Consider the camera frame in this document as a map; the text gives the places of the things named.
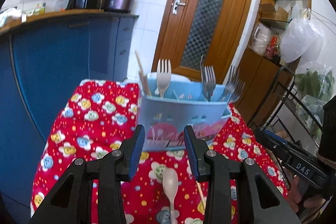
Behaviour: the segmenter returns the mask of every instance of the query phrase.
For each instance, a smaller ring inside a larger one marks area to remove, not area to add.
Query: countertop
[[[138,18],[138,15],[125,14],[125,13],[112,13],[104,12],[99,9],[72,9],[59,12],[50,12],[27,17],[27,21],[21,23],[21,19],[13,20],[0,28],[0,36],[12,32],[20,32],[22,29],[26,30],[27,27],[36,26],[41,23],[51,22],[53,20],[63,20],[64,18],[91,18],[91,17],[133,17]]]

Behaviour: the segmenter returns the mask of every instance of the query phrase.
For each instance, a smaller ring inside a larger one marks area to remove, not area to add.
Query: cabinet handle
[[[89,25],[89,22],[82,22],[82,23],[71,24],[68,27],[69,28],[77,28],[77,27],[85,26],[85,25]]]

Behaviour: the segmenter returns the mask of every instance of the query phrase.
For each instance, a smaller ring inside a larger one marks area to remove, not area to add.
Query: spoon
[[[162,177],[162,186],[170,202],[170,223],[174,224],[176,222],[174,213],[174,199],[177,194],[177,188],[179,187],[179,179],[175,169],[167,168],[165,170]]]

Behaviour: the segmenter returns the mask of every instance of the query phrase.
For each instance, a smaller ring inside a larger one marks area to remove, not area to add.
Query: chopstick
[[[141,60],[140,60],[140,56],[137,52],[137,50],[135,50],[135,57],[136,60],[138,62],[139,65],[139,78],[140,78],[140,82],[143,88],[143,91],[145,92],[146,95],[152,96],[152,93],[148,87],[148,81],[147,81],[147,76],[143,74],[143,68],[142,68],[142,64],[141,64]]]
[[[205,200],[204,200],[204,195],[203,195],[201,186],[200,186],[200,184],[197,181],[196,181],[196,185],[197,185],[197,189],[198,189],[199,195],[201,196],[202,205],[203,205],[203,208],[204,208],[204,211],[205,211]]]

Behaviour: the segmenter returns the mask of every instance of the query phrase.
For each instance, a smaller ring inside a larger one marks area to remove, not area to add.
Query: cloth on counter
[[[135,129],[138,84],[84,80],[76,88],[64,110],[56,118],[33,182],[31,214],[64,170],[77,158],[100,159],[118,149]],[[215,138],[211,149],[233,160],[251,157],[286,197],[280,172],[265,149],[259,145],[238,111],[230,105],[232,116]],[[162,188],[166,168],[174,168],[179,178],[175,198],[177,223],[202,224],[204,208],[185,150],[142,152],[133,180],[122,183],[121,193],[127,223],[170,223],[169,201]],[[98,223],[98,181],[94,182],[91,222]],[[201,183],[207,196],[208,183]],[[231,180],[231,218],[237,223],[235,182]]]

